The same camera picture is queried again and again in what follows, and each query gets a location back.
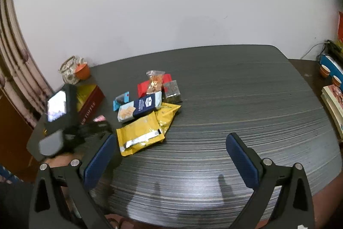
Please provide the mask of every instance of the blue snack box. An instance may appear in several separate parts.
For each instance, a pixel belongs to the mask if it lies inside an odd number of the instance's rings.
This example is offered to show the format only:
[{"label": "blue snack box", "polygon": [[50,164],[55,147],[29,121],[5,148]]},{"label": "blue snack box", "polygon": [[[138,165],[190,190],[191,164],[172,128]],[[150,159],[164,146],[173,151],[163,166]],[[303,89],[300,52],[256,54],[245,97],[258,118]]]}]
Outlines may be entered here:
[{"label": "blue snack box", "polygon": [[140,99],[121,105],[118,111],[118,121],[124,123],[140,118],[158,110],[162,105],[162,92],[148,94]]},{"label": "blue snack box", "polygon": [[113,111],[118,111],[119,107],[122,104],[129,102],[129,95],[130,95],[130,92],[126,92],[117,96],[115,100],[113,100]]}]

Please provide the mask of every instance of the snack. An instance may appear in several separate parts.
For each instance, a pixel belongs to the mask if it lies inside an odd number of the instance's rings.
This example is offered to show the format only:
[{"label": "snack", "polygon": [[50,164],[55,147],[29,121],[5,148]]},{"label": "snack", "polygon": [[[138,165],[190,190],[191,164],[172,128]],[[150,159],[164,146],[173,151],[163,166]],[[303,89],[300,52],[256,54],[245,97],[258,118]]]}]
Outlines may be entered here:
[{"label": "snack", "polygon": [[[170,74],[164,74],[163,75],[163,79],[162,79],[163,84],[167,83],[167,82],[170,82],[171,81],[171,77],[172,76]],[[148,90],[149,85],[150,85],[150,80],[147,80],[147,81],[137,85],[138,97],[145,96],[146,91]]]},{"label": "snack", "polygon": [[133,112],[136,108],[133,106],[129,106],[127,108],[121,108],[121,110],[118,112],[118,119],[126,119],[130,118],[133,115]]},{"label": "snack", "polygon": [[148,75],[149,80],[150,80],[148,89],[146,90],[146,94],[160,92],[162,90],[163,75],[165,74],[165,72],[150,70],[146,74]]},{"label": "snack", "polygon": [[167,103],[178,103],[181,101],[181,93],[179,91],[176,80],[164,83],[163,88],[165,94],[165,98],[163,98],[163,101]]},{"label": "snack", "polygon": [[158,110],[161,107],[161,103],[162,92],[156,92],[121,105],[118,111],[118,121],[124,123],[145,116],[153,110]]},{"label": "snack", "polygon": [[180,105],[162,102],[161,108],[155,111],[156,119],[164,135],[166,135],[175,113],[180,107]]},{"label": "snack", "polygon": [[155,112],[152,112],[117,129],[117,137],[121,155],[128,156],[153,143],[163,141],[164,134],[157,122]]},{"label": "snack", "polygon": [[117,111],[119,107],[127,102],[129,102],[130,92],[118,95],[115,100],[113,100],[113,111]]}]

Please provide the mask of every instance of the blue box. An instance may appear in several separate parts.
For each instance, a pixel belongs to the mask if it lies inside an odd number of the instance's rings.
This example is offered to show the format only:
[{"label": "blue box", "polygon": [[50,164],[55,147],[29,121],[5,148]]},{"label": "blue box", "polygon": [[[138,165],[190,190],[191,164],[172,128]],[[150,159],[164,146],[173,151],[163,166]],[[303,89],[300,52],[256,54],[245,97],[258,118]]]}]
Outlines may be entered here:
[{"label": "blue box", "polygon": [[158,110],[162,105],[162,92],[147,94],[135,101],[121,105],[118,111],[118,121],[124,123],[140,118]]},{"label": "blue box", "polygon": [[335,62],[335,60],[329,55],[322,55],[320,58],[320,65],[325,65],[330,69],[330,76],[336,76],[343,81],[343,69]]}]

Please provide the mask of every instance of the screw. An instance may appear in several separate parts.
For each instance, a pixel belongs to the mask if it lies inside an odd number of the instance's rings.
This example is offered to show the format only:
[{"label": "screw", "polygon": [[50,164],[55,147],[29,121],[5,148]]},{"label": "screw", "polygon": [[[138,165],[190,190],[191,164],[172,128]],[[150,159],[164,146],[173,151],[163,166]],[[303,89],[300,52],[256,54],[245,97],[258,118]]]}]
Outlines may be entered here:
[{"label": "screw", "polygon": [[302,169],[302,165],[301,165],[300,163],[296,163],[296,164],[295,164],[295,167],[296,167],[296,169],[298,169],[298,170],[301,170],[301,169]]},{"label": "screw", "polygon": [[45,170],[47,168],[47,164],[43,163],[42,165],[40,165],[39,169],[41,169],[42,171]]},{"label": "screw", "polygon": [[267,166],[270,166],[270,165],[272,165],[273,162],[271,159],[265,158],[265,159],[263,159],[263,163]]},{"label": "screw", "polygon": [[79,163],[80,163],[80,161],[79,161],[78,159],[73,159],[73,160],[70,162],[70,165],[72,165],[72,166],[77,166]]}]

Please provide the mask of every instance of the yellow package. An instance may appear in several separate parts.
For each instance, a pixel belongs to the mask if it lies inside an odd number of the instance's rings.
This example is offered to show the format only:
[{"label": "yellow package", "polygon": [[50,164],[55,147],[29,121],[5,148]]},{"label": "yellow package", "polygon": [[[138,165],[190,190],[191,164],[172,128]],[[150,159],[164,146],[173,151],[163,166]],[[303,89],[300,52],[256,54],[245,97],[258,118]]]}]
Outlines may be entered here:
[{"label": "yellow package", "polygon": [[169,126],[175,116],[176,111],[180,107],[180,105],[162,102],[161,108],[155,111],[158,124],[161,127],[161,131],[164,135],[169,129]]},{"label": "yellow package", "polygon": [[122,156],[133,155],[164,139],[164,133],[157,122],[155,112],[117,129],[117,136]]}]

